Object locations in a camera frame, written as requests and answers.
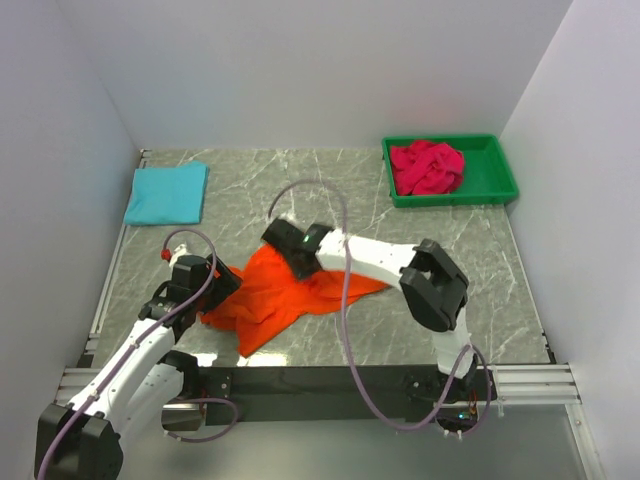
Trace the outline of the orange t shirt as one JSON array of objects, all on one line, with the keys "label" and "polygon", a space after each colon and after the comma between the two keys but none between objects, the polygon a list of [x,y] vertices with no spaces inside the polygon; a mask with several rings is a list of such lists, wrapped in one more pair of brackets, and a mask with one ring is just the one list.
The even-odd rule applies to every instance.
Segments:
[{"label": "orange t shirt", "polygon": [[319,271],[297,280],[284,258],[269,245],[260,247],[242,269],[233,267],[240,288],[201,323],[234,332],[237,351],[248,357],[305,314],[324,315],[341,308],[342,271]]}]

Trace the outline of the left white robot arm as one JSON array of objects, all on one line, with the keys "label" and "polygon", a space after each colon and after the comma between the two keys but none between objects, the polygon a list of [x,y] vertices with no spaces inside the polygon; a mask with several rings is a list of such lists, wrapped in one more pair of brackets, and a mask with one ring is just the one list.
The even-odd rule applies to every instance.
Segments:
[{"label": "left white robot arm", "polygon": [[35,478],[115,479],[135,432],[167,403],[204,402],[197,359],[174,346],[198,314],[220,306],[242,280],[213,255],[174,254],[170,268],[97,375],[40,415]]}]

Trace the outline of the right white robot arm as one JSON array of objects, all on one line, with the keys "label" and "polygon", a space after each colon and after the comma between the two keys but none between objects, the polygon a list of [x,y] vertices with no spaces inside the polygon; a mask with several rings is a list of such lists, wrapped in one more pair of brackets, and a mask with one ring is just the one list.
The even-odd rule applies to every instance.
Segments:
[{"label": "right white robot arm", "polygon": [[466,325],[469,281],[435,241],[398,244],[347,235],[339,228],[313,224],[303,231],[284,218],[271,222],[262,240],[285,260],[294,277],[319,272],[357,275],[399,290],[413,319],[432,335],[436,378],[449,402],[473,395],[497,398],[492,373],[481,365]]}]

